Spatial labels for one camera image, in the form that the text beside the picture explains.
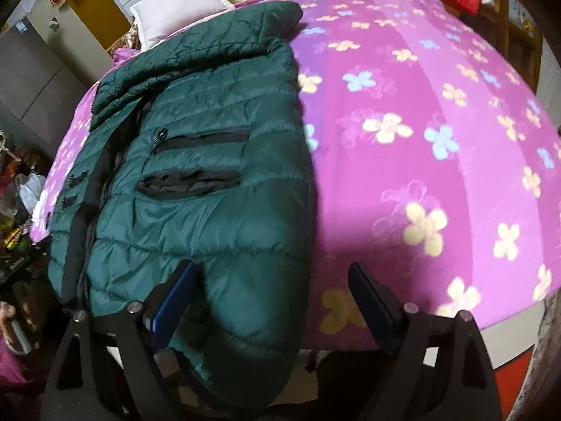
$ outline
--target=white pillow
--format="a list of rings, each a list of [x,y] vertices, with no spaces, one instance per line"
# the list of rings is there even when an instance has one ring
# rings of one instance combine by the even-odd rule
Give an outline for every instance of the white pillow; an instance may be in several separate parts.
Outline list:
[[[142,0],[131,7],[142,52],[207,16],[233,9],[228,0]]]

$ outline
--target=gray cabinet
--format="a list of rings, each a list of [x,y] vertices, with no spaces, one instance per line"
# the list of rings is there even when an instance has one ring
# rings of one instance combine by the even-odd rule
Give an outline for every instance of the gray cabinet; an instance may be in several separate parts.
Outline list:
[[[0,129],[53,158],[86,87],[23,22],[0,37]]]

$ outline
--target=green puffer jacket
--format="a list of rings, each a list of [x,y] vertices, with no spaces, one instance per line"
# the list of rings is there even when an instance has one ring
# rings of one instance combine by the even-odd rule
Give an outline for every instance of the green puffer jacket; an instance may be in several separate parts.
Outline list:
[[[282,40],[301,17],[293,2],[248,6],[109,74],[50,225],[49,278],[94,315],[202,261],[171,346],[242,408],[279,394],[304,328],[315,189]]]

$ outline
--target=bed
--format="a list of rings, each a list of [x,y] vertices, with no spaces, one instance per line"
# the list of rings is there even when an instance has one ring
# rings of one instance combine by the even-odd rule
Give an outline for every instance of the bed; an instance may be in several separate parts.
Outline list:
[[[259,4],[268,0],[253,0]],[[346,270],[364,260],[403,301],[486,328],[561,285],[561,145],[518,73],[439,0],[292,0],[291,42],[319,191],[302,347],[374,347]],[[114,68],[137,51],[119,50]],[[77,107],[32,239],[88,137]]]

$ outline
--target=blue flower print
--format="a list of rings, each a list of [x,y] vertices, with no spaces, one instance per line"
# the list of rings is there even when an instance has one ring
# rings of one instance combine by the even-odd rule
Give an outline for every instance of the blue flower print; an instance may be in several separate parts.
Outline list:
[[[347,88],[352,92],[376,85],[376,81],[372,79],[372,73],[369,71],[362,71],[358,75],[347,73],[343,76],[343,81],[348,82]]]
[[[304,125],[304,134],[306,135],[306,143],[308,144],[308,149],[310,150],[310,152],[315,152],[319,147],[318,140],[312,137],[314,132],[315,128],[311,123],[306,123]]]
[[[437,160],[448,158],[448,152],[458,152],[459,144],[452,139],[452,129],[448,125],[442,125],[440,130],[427,128],[425,140],[433,143],[433,155]]]
[[[540,147],[539,149],[536,150],[536,152],[538,152],[541,161],[543,161],[543,166],[545,166],[545,169],[553,169],[555,167],[552,158],[549,155],[548,149],[544,149],[543,147]]]
[[[425,49],[440,49],[440,46],[433,40],[421,40],[421,44],[423,44]]]
[[[483,76],[483,80],[485,82],[493,84],[495,86],[495,88],[500,88],[499,81],[496,79],[496,77],[494,75],[492,75],[491,73],[488,73],[484,69],[480,69],[479,71],[481,72],[481,75]]]
[[[540,115],[541,109],[540,109],[540,106],[538,106],[538,104],[536,103],[535,100],[532,100],[531,98],[528,98],[527,103],[528,103],[528,107],[530,107],[532,109],[532,111],[534,111],[534,114]]]
[[[304,28],[302,30],[304,35],[316,35],[319,33],[325,33],[325,30],[321,27],[311,27],[311,28]]]

